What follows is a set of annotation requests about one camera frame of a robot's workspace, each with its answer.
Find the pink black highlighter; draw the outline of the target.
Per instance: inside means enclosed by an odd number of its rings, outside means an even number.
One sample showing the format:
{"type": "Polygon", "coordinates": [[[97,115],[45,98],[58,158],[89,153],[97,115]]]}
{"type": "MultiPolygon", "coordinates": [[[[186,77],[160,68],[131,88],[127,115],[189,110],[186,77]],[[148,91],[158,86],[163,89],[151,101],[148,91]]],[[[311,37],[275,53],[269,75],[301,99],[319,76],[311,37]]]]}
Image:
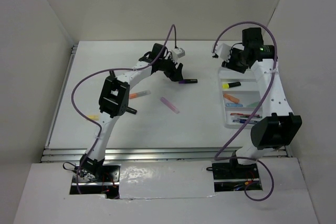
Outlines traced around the pink black highlighter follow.
{"type": "Polygon", "coordinates": [[[127,108],[127,112],[129,112],[131,114],[137,114],[137,110],[133,109],[133,108],[130,108],[130,107],[127,108]]]}

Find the pale green highlighter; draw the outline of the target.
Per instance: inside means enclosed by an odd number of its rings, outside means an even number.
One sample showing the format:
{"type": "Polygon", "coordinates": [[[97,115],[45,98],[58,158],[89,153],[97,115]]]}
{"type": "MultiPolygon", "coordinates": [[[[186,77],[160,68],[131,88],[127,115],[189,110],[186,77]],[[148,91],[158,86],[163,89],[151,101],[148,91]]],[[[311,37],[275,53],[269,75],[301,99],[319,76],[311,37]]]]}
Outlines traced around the pale green highlighter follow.
{"type": "Polygon", "coordinates": [[[251,104],[247,105],[247,107],[248,107],[248,108],[256,108],[258,105],[259,105],[259,101],[258,101],[258,102],[251,103],[251,104]]]}

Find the yellow black highlighter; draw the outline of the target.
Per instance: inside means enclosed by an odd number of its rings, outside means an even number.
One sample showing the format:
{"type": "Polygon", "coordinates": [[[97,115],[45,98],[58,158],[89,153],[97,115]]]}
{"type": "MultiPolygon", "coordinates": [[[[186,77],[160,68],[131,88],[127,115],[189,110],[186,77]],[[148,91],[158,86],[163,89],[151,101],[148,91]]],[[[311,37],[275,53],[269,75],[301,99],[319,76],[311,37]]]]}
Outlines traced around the yellow black highlighter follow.
{"type": "Polygon", "coordinates": [[[223,89],[230,89],[230,88],[235,88],[235,87],[240,87],[240,86],[241,86],[240,82],[231,82],[231,83],[222,84],[223,89]]]}

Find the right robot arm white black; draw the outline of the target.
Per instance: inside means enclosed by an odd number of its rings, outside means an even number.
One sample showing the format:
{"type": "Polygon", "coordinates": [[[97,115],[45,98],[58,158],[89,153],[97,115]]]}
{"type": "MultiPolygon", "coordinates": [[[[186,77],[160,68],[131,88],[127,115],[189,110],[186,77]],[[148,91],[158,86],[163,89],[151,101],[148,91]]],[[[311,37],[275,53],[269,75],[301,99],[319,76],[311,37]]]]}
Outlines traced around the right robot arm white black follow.
{"type": "Polygon", "coordinates": [[[257,108],[262,109],[261,120],[250,130],[250,142],[238,149],[229,165],[229,172],[235,178],[247,172],[265,154],[288,146],[302,125],[299,115],[294,115],[280,80],[275,45],[265,45],[261,28],[253,27],[242,31],[243,49],[232,48],[224,68],[244,73],[250,69],[260,94],[257,108]]]}

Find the blue translucent highlighter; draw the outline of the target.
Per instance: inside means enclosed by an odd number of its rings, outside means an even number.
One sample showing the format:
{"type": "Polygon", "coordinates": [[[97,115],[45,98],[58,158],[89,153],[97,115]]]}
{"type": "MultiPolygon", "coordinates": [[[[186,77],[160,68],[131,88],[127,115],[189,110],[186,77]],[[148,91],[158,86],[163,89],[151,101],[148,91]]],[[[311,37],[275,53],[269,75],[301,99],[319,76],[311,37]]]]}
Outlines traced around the blue translucent highlighter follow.
{"type": "Polygon", "coordinates": [[[244,106],[241,103],[226,103],[227,108],[243,108],[244,106]]]}

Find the orange translucent highlighter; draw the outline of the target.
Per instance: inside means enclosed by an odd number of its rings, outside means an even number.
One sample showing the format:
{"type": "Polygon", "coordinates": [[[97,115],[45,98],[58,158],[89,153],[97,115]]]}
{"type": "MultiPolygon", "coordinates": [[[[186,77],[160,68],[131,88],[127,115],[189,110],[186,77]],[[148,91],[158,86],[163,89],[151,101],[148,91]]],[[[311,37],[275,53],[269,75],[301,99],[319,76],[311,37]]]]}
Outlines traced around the orange translucent highlighter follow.
{"type": "Polygon", "coordinates": [[[229,100],[232,103],[239,103],[240,102],[240,100],[238,98],[236,98],[236,97],[234,97],[234,96],[232,96],[230,94],[227,94],[227,93],[224,93],[223,97],[225,99],[229,100]]]}

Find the purple black highlighter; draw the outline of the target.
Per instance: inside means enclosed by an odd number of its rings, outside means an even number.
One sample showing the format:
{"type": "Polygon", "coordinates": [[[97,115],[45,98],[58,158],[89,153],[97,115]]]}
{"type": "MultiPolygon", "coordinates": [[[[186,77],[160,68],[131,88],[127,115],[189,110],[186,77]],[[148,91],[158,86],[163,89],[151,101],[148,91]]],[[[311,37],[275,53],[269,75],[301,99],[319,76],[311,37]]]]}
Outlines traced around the purple black highlighter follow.
{"type": "Polygon", "coordinates": [[[179,84],[196,84],[198,83],[197,79],[183,79],[179,81],[179,84]]]}

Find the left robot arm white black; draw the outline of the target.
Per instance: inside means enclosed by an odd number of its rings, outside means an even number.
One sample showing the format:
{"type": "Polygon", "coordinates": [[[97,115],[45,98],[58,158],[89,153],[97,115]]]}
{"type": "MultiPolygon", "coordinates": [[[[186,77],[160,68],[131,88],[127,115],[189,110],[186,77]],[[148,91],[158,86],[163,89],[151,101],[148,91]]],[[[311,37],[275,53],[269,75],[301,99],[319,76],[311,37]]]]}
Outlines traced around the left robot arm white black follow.
{"type": "Polygon", "coordinates": [[[174,48],[167,54],[167,48],[155,43],[152,50],[141,57],[134,68],[115,76],[106,77],[99,97],[100,119],[93,147],[88,148],[80,159],[80,177],[86,176],[93,182],[103,177],[103,162],[107,143],[117,120],[125,114],[129,105],[130,90],[140,81],[161,71],[173,82],[183,80],[183,64],[177,61],[185,56],[182,48],[174,48]]]}

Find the green pen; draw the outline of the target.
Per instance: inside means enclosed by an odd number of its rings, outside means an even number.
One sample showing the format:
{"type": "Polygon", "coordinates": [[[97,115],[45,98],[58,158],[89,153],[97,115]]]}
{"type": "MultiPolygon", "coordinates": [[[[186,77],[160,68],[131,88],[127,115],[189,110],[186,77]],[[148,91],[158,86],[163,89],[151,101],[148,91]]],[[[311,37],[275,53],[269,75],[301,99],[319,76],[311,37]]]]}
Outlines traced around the green pen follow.
{"type": "Polygon", "coordinates": [[[247,115],[244,115],[244,117],[245,118],[249,118],[249,117],[252,117],[252,118],[262,118],[262,116],[261,115],[259,115],[259,114],[255,114],[255,115],[250,115],[250,114],[247,114],[247,115]]]}

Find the red pen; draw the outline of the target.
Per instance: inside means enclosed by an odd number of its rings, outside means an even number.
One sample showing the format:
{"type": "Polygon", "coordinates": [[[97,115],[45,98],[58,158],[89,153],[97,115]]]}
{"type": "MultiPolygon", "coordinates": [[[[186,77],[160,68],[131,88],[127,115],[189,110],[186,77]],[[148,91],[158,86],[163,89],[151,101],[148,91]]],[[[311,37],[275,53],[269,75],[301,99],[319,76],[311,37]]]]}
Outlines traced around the red pen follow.
{"type": "Polygon", "coordinates": [[[230,115],[231,115],[231,116],[240,116],[240,117],[244,117],[244,115],[247,115],[247,114],[243,114],[243,113],[231,113],[230,115]]]}

